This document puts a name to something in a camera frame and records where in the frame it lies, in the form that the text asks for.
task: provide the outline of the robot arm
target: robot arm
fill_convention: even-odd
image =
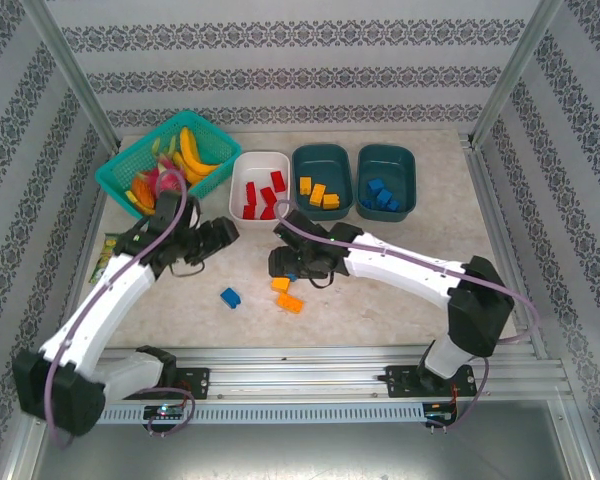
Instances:
[[[102,287],[106,287],[106,291],[80,323],[60,358],[53,379],[52,400],[57,425],[73,435],[84,435],[100,418],[106,402],[128,397],[143,388],[172,386],[176,359],[157,348],[141,347],[124,360],[104,367],[96,365],[122,319],[165,268],[178,259],[195,266],[238,238],[233,222],[225,217],[204,222],[198,228],[200,208],[197,200],[189,197],[172,233],[112,283],[114,274],[165,231],[180,201],[179,192],[163,192],[158,198],[156,213],[119,237],[102,278],[62,329],[37,353],[24,350],[14,359],[14,380],[23,411],[45,418],[43,391],[51,362],[80,313]]]
[[[394,256],[314,242],[297,235],[283,224],[274,230],[287,246],[271,252],[271,276],[292,273],[299,278],[324,279],[333,278],[334,273],[339,273],[372,278],[407,290],[447,310],[449,329],[431,344],[422,358],[418,367],[419,387],[432,391],[440,389],[472,357],[489,357],[493,354],[513,309],[513,299],[444,273],[453,271],[503,285],[488,260],[473,257],[469,263],[460,263],[425,257],[387,244],[346,223],[336,223],[327,232],[298,211],[289,213],[286,220],[320,237],[403,252],[444,269],[443,273],[437,273],[400,261]]]

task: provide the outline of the patterned wallpaper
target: patterned wallpaper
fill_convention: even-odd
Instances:
[[[565,1],[483,154],[600,465],[600,0]]]
[[[59,326],[106,158],[20,3],[0,0],[0,460],[19,410],[11,358]]]
[[[185,108],[230,131],[457,127],[468,133],[537,3],[47,5],[124,135],[147,132]]]

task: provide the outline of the green basket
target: green basket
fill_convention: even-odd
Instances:
[[[142,214],[127,199],[125,192],[131,188],[131,181],[136,173],[151,170],[156,166],[156,159],[151,154],[151,147],[156,138],[160,138],[160,150],[162,150],[169,146],[171,137],[175,135],[178,139],[177,149],[180,150],[182,127],[189,127],[196,137],[202,162],[208,165],[222,164],[191,188],[190,193],[198,198],[204,198],[231,175],[233,164],[242,153],[240,145],[200,115],[188,110],[180,112],[96,171],[96,181],[102,185],[105,192],[134,217],[141,218]]]

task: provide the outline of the teal plastic tray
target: teal plastic tray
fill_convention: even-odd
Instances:
[[[233,164],[242,153],[240,145],[200,115],[185,110],[171,117],[96,171],[96,181],[130,215],[136,218],[142,217],[142,214],[129,202],[125,192],[131,188],[131,181],[137,172],[150,170],[156,166],[156,159],[151,154],[153,142],[156,138],[160,138],[160,150],[162,150],[169,146],[171,137],[175,135],[178,139],[177,148],[180,150],[182,127],[189,127],[196,137],[202,162],[208,165],[222,164],[207,178],[191,188],[190,193],[198,198],[204,198],[231,175]]]
[[[368,183],[380,178],[385,188],[400,203],[397,212],[380,210]],[[362,205],[369,200],[374,208]],[[362,218],[378,222],[400,222],[416,207],[416,159],[409,150],[397,145],[372,144],[358,155],[358,195],[356,210]]]
[[[304,145],[293,152],[293,177],[298,210],[314,221],[340,220],[347,216],[353,205],[351,166],[347,151],[332,143]],[[340,208],[324,210],[309,203],[309,195],[300,195],[300,177],[311,177],[311,188],[316,183],[326,185],[326,193],[337,193]]]

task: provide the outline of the beige tabletop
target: beige tabletop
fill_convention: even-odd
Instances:
[[[352,208],[345,220],[396,246],[448,260],[472,255],[493,260],[480,208],[455,131],[243,133],[232,137],[243,151],[276,150],[289,158],[304,144],[331,142],[349,153],[354,184],[360,148],[369,143],[401,145],[413,152],[417,205],[400,223],[362,219]],[[138,137],[126,137],[126,148]],[[230,180],[201,204],[203,220],[229,216]],[[119,233],[135,223],[107,198],[81,292],[99,256],[105,233]],[[109,347],[284,347],[396,345],[429,343],[447,329],[447,313],[403,290],[373,280],[336,277],[317,290],[308,281],[289,293],[304,303],[296,315],[279,308],[267,271],[269,252],[282,242],[266,230],[242,230],[240,238],[206,262],[205,271],[175,278],[166,271],[132,307]],[[231,310],[220,299],[227,287],[241,297]],[[514,333],[509,321],[503,336]]]

